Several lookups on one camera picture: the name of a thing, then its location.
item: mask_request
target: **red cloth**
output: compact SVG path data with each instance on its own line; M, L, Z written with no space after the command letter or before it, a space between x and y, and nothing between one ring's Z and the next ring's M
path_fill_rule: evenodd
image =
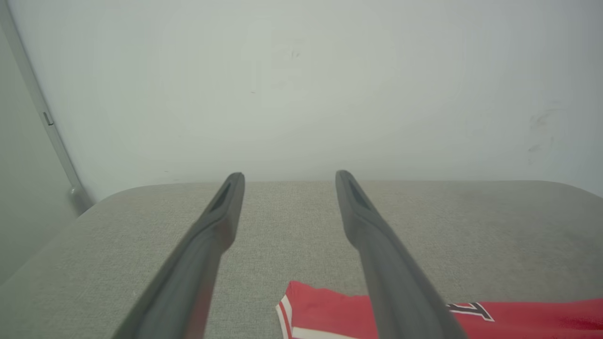
M470 339L603 338L603 299L570 303L450 304ZM276 306L284 339L378 339L368 296L292 281Z

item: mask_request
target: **white stripe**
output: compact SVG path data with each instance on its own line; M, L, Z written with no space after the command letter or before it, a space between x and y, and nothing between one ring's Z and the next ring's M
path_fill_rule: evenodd
M285 313L287 313L287 320L289 320L289 327L293 328L293 323L291 322L291 319L293 318L293 309L291 308L291 304L289 303L289 298L287 298L286 294L280 302L283 303L283 308L285 309Z
M317 331L315 329L294 327L292 337L295 339L356 339L331 332Z
M276 305L276 313L279 315L280 329L283 331L283 339L289 339L289 336L287 335L287 325L285 325L285 318L283 317L283 312L280 310L280 305Z

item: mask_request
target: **gray wall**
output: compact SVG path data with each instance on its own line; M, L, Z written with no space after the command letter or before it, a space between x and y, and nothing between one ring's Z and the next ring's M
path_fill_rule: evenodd
M9 3L97 201L341 168L603 196L603 1Z
M75 220L71 187L0 28L0 285Z

